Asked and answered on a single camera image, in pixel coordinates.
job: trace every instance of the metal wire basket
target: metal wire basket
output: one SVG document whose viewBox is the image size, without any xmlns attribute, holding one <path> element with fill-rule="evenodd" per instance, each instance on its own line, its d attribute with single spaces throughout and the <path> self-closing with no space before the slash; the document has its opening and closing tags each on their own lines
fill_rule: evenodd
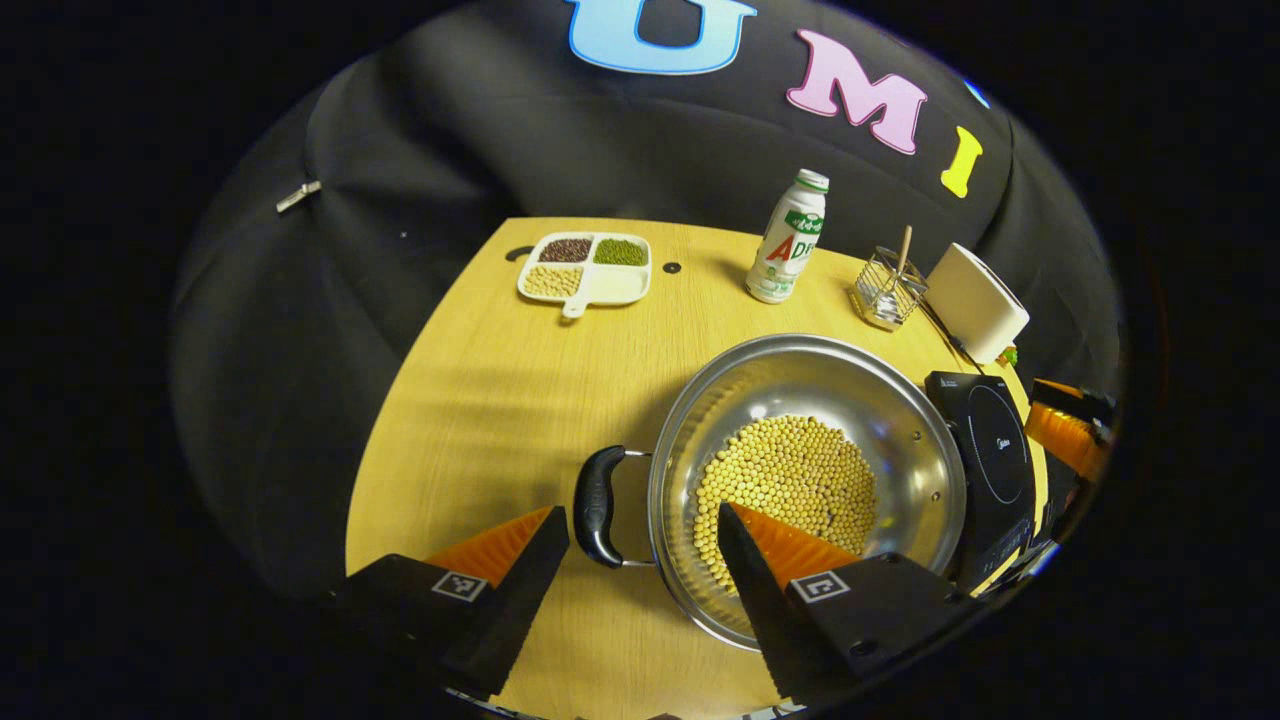
<svg viewBox="0 0 1280 720">
<path fill-rule="evenodd" d="M 858 314 L 868 323 L 890 332 L 906 322 L 929 288 L 924 275 L 910 260 L 902 269 L 902 277 L 895 279 L 896 274 L 897 252 L 877 246 L 858 274 L 851 293 Z"/>
</svg>

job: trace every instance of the pot handle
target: pot handle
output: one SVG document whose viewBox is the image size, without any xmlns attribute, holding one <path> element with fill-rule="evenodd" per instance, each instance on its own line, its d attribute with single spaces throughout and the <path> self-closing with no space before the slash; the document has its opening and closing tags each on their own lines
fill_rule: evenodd
<svg viewBox="0 0 1280 720">
<path fill-rule="evenodd" d="M 573 537 L 582 552 L 609 568 L 653 566 L 652 560 L 623 560 L 609 542 L 613 524 L 613 469 L 626 456 L 649 457 L 652 454 L 626 450 L 621 445 L 596 451 L 582 464 L 573 488 Z"/>
</svg>

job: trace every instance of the letter m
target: letter m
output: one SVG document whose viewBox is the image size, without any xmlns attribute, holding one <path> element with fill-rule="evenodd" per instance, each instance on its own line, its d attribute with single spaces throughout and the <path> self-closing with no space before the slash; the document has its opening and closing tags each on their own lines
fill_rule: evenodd
<svg viewBox="0 0 1280 720">
<path fill-rule="evenodd" d="M 915 122 L 920 105 L 929 96 L 896 74 L 873 83 L 844 45 L 812 29 L 799 29 L 796 35 L 809 44 L 809 69 L 804 85 L 787 91 L 787 100 L 801 110 L 829 118 L 838 111 L 833 100 L 838 88 L 845 115 L 852 126 L 865 123 L 883 108 L 881 119 L 869 127 L 872 135 L 899 152 L 914 155 Z"/>
</svg>

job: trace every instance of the white plate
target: white plate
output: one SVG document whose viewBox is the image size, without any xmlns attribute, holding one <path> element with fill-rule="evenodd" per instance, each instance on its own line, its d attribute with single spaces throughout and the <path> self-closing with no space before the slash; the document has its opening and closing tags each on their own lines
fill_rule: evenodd
<svg viewBox="0 0 1280 720">
<path fill-rule="evenodd" d="M 557 240 L 581 238 L 590 240 L 591 247 L 588 250 L 586 260 L 581 263 L 543 263 L 539 256 L 548 243 Z M 607 265 L 595 261 L 595 251 L 602 240 L 625 240 L 644 249 L 644 265 Z M 567 297 L 553 295 L 535 295 L 525 290 L 525 279 L 529 272 L 538 265 L 548 268 L 581 268 L 582 277 L 577 283 L 577 290 Z M 649 279 L 653 275 L 653 249 L 649 241 L 637 236 L 620 232 L 556 232 L 538 241 L 534 251 L 525 260 L 525 266 L 516 279 L 516 290 L 520 295 L 530 300 L 541 302 L 558 302 L 563 305 L 561 313 L 566 318 L 581 318 L 588 305 L 628 305 L 649 293 Z"/>
</svg>

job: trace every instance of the round table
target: round table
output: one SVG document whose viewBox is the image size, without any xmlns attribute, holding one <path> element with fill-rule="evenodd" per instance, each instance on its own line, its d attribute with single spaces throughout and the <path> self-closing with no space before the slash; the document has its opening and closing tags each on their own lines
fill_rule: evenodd
<svg viewBox="0 0 1280 720">
<path fill-rule="evenodd" d="M 521 297 L 515 284 L 526 258 L 508 254 L 564 231 L 648 240 L 648 296 L 590 306 L 575 322 L 563 320 L 558 305 Z M 383 404 L 352 493 L 347 573 L 390 552 L 426 557 L 536 507 L 571 507 L 591 452 L 611 445 L 652 450 L 684 384 L 712 357 L 754 337 L 833 337 L 920 386 L 933 370 L 977 372 L 920 311 L 893 333 L 864 323 L 849 295 L 863 265 L 854 258 L 819 247 L 791 299 L 756 301 L 744 278 L 759 242 L 671 223 L 508 219 L 422 328 Z M 664 270 L 669 263 L 678 272 Z M 1027 393 L 1014 370 L 983 370 L 1007 380 L 1025 420 Z M 1038 532 L 1048 492 L 1044 452 L 1036 442 L 1030 448 Z M 634 559 L 650 557 L 648 470 L 631 459 L 613 480 L 614 543 Z M 694 625 L 657 570 L 611 570 L 571 546 L 506 688 L 490 702 L 549 719 L 667 712 L 692 720 L 741 717 L 783 698 L 763 657 Z"/>
</svg>

